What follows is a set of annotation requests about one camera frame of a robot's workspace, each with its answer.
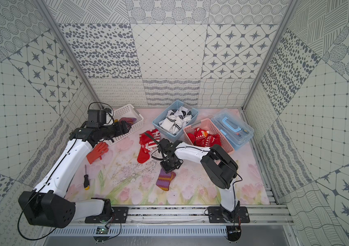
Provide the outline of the purple striped sock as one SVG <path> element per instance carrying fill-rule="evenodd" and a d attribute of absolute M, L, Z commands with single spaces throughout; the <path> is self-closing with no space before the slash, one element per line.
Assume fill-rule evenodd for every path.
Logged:
<path fill-rule="evenodd" d="M 169 191 L 170 183 L 174 180 L 175 177 L 175 172 L 166 173 L 162 168 L 157 179 L 156 186 L 163 191 Z"/>

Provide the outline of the maroon purple toe sock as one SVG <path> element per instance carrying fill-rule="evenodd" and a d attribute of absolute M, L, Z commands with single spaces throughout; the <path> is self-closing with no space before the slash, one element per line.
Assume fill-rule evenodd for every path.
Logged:
<path fill-rule="evenodd" d="M 137 122 L 137 118 L 134 118 L 134 117 L 123 117 L 123 118 L 121 118 L 120 120 L 119 120 L 119 122 L 120 121 L 124 121 L 124 122 L 126 122 L 127 124 L 129 124 L 129 125 L 134 125 L 136 122 Z"/>

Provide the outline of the white sock black stripes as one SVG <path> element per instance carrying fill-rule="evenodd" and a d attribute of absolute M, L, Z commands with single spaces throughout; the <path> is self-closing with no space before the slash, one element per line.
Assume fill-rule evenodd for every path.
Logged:
<path fill-rule="evenodd" d="M 176 135 L 182 129 L 183 123 L 184 122 L 180 119 L 172 120 L 166 117 L 163 121 L 160 122 L 160 127 L 168 133 Z"/>

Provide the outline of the red snowflake sock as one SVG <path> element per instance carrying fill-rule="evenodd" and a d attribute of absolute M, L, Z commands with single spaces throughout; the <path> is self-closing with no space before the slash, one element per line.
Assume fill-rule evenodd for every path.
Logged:
<path fill-rule="evenodd" d="M 212 147 L 214 145 L 222 145 L 219 134 L 211 134 L 209 131 L 201 128 L 195 128 L 193 132 L 187 133 L 187 136 L 194 146 Z"/>

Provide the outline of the white sock black pattern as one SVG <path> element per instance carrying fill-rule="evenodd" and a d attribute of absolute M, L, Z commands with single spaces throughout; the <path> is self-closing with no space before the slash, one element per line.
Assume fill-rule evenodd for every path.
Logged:
<path fill-rule="evenodd" d="M 169 110 L 167 117 L 172 120 L 182 120 L 183 122 L 190 122 L 192 119 L 192 112 L 186 107 L 179 107 L 178 109 Z"/>

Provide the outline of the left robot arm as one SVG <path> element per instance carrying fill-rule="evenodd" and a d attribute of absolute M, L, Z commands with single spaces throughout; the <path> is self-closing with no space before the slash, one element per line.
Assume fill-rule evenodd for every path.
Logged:
<path fill-rule="evenodd" d="M 72 221 L 88 218 L 95 222 L 111 222 L 114 212 L 110 201 L 92 198 L 82 202 L 65 199 L 68 188 L 80 166 L 86 166 L 88 154 L 106 140 L 127 134 L 126 121 L 107 119 L 105 110 L 89 110 L 88 120 L 75 129 L 57 162 L 32 191 L 24 191 L 19 199 L 22 215 L 30 225 L 65 228 Z"/>

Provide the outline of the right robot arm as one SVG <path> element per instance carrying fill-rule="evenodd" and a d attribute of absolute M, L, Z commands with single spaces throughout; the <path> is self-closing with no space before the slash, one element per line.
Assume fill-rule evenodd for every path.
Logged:
<path fill-rule="evenodd" d="M 184 161 L 199 163 L 211 182 L 218 187 L 221 196 L 220 208 L 227 221 L 234 221 L 239 201 L 234 193 L 234 183 L 238 175 L 238 165 L 232 157 L 219 145 L 198 147 L 177 140 L 171 143 L 167 139 L 158 142 L 160 161 L 165 173 L 179 169 Z"/>

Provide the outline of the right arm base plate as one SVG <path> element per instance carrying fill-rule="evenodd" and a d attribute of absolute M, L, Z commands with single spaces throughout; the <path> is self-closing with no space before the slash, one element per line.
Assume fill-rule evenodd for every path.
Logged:
<path fill-rule="evenodd" d="M 206 215 L 210 223 L 249 223 L 250 217 L 246 207 L 237 206 L 234 211 L 228 212 L 222 206 L 208 207 Z"/>

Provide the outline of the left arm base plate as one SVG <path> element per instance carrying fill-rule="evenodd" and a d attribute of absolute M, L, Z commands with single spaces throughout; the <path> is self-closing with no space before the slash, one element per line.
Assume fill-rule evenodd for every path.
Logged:
<path fill-rule="evenodd" d="M 104 209 L 100 215 L 88 216 L 84 222 L 93 223 L 125 223 L 128 216 L 129 207 L 111 207 Z"/>

